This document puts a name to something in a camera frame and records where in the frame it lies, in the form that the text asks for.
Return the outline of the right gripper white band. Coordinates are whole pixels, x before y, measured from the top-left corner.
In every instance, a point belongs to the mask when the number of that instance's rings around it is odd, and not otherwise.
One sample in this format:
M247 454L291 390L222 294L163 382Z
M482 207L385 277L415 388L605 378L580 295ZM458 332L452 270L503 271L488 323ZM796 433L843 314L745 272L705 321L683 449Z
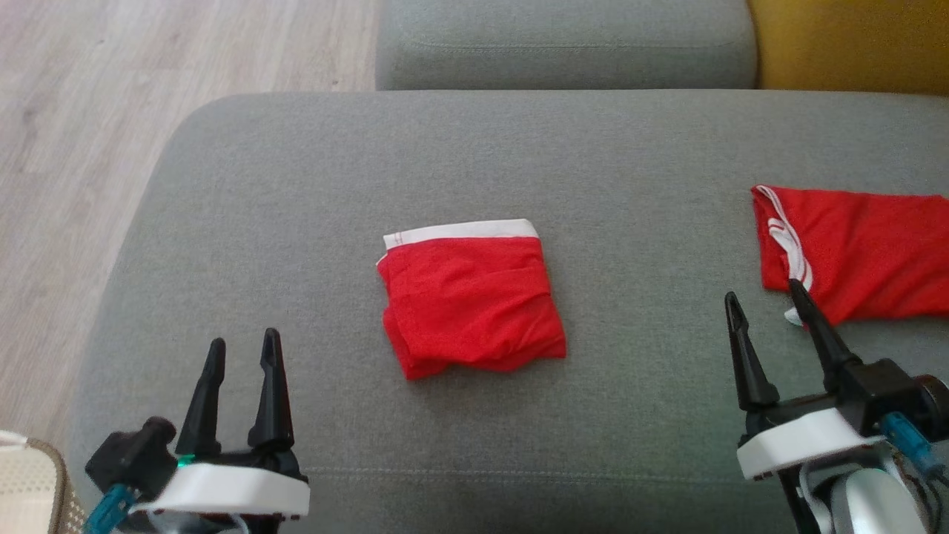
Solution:
M827 393L837 393L844 368L863 365L863 360L848 348L803 282L790 278L787 284L794 310L816 348L824 389ZM765 420L759 410L776 405L780 395L763 370L750 340L748 318L733 291L725 295L724 308L738 406L746 412L747 439L736 452L745 479L760 478L810 462L827 461L845 453L860 452L866 446L873 453L870 463L888 471L888 454L875 449L884 438L880 434L863 436L837 408L817 410L773 428L762 429Z

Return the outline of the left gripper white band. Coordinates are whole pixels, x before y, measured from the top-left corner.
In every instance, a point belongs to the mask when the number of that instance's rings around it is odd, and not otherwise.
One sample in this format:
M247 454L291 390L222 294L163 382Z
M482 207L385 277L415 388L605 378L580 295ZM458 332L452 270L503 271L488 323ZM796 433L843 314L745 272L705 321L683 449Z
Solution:
M147 521L297 521L311 512L311 486L294 446L294 422L280 332L265 330L257 418L244 452L222 452L217 440L226 342L211 341L177 436L177 470L155 500L136 498L130 514Z

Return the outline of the red basketball jersey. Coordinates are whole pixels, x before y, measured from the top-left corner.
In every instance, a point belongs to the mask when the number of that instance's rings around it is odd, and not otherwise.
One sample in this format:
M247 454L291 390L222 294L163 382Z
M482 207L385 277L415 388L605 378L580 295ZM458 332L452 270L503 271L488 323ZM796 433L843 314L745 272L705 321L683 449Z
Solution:
M797 280L833 325L949 318L949 199L755 185L761 282Z

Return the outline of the red shorts with white trim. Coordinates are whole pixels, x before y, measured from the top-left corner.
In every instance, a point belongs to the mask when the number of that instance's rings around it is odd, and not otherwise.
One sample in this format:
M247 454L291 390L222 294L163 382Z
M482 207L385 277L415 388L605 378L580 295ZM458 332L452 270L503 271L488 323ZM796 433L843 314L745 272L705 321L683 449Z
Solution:
M407 380L451 367L514 372L567 356L543 246L526 219L386 234L383 327Z

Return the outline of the beige woven laundry basket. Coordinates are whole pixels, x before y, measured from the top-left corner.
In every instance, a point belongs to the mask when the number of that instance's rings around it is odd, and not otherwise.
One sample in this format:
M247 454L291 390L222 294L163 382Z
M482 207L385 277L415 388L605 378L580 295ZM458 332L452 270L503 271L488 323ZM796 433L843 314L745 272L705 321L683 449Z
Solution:
M84 534L85 521L60 452L0 430L0 534Z

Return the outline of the yellow cushion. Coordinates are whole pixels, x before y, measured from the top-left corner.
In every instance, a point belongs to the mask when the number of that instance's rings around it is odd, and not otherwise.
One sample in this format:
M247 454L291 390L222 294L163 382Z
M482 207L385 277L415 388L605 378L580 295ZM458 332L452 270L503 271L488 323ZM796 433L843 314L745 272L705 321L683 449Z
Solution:
M949 96L949 0L747 0L763 89Z

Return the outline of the grey sofa seat cushion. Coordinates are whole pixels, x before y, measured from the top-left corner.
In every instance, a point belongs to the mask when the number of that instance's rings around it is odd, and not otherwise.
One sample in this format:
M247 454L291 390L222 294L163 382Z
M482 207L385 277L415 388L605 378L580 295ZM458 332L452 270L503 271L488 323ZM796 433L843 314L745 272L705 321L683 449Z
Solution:
M311 514L281 534L797 534L742 478L724 295L783 396L821 392L760 283L750 187L949 197L949 99L661 89L231 96L164 149L99 305L65 458L84 508L110 432L181 423L227 343L243 449L282 337ZM567 358L408 382L383 236L525 217Z

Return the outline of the grey sofa back cushion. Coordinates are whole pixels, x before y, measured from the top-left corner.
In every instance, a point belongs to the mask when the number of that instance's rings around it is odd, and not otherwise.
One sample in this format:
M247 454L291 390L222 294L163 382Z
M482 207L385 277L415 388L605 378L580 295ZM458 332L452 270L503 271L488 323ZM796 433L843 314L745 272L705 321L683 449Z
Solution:
M379 90L750 89L747 0L384 0Z

